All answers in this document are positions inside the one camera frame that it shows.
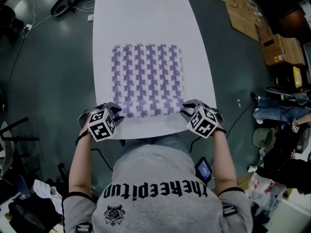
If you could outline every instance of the houndstooth pattern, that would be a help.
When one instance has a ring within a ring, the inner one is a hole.
[[[120,116],[178,113],[184,102],[181,50],[176,45],[115,46],[111,55],[113,100]]]

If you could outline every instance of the lit screen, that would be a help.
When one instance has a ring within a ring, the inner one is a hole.
[[[202,162],[199,165],[198,169],[199,169],[201,175],[203,176],[204,180],[207,180],[210,177],[210,171],[204,162]]]

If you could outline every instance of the white cloth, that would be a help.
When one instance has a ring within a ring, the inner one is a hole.
[[[35,180],[34,191],[40,198],[52,200],[56,212],[60,215],[63,214],[62,196],[57,192],[55,186],[50,187],[42,181]]]

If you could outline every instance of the gray sweatshirt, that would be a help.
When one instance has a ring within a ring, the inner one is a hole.
[[[195,176],[192,159],[146,145],[121,157],[97,204],[83,193],[63,199],[65,230],[96,233],[250,233],[250,201],[239,188],[216,196]]]

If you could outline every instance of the forearm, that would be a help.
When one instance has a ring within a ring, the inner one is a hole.
[[[213,139],[215,185],[216,194],[219,194],[227,188],[237,186],[237,176],[225,134],[215,131]]]
[[[295,121],[295,123],[297,125],[300,125],[300,124],[303,124],[303,123],[306,123],[306,122],[311,122],[311,113],[307,114],[307,115],[303,116],[301,119],[298,119],[298,120]]]
[[[77,145],[70,168],[69,192],[83,192],[91,196],[91,140],[92,136],[88,133]]]

